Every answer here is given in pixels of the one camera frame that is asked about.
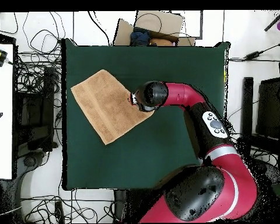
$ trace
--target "folded towel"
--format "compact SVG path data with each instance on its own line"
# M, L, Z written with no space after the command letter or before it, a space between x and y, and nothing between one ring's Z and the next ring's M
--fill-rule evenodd
M105 145L149 118L128 101L130 92L109 72L101 70L71 88L86 118Z

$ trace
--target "red robot arm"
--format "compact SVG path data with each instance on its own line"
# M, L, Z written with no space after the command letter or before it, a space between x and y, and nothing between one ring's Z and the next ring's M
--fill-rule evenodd
M201 162L164 192L141 223L238 219L251 210L257 198L256 182L222 122L195 89L182 83L151 81L132 93L130 100L141 111L164 106L182 108L194 152Z

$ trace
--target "control buttons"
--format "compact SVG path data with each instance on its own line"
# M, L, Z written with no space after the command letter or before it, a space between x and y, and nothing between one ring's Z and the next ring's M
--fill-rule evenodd
M210 126L211 126L212 128L214 128L214 129L221 129L221 127L222 127L221 122L218 121L218 120L213 120L213 121L210 122L209 124L210 124Z
M215 113L211 111L206 111L202 115L202 120L207 126L209 133L213 137L217 138L227 138L228 135L224 130L223 124L220 122L219 118L216 116Z

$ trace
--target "white desk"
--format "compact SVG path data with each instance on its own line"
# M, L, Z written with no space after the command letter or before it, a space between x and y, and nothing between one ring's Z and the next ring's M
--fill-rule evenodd
M13 45L1 44L0 50L8 53L8 60L13 61ZM0 67L0 179L12 178L12 73L13 66L3 64Z

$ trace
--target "cardboard box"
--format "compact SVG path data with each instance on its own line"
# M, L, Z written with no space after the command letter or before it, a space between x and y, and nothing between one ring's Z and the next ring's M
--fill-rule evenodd
M117 31L113 41L115 46L128 46L131 43L131 33L134 27L149 30L153 38L166 39L177 43L177 46L194 46L194 37L180 37L184 18L180 15L165 13L156 10L137 11L134 25L119 19Z

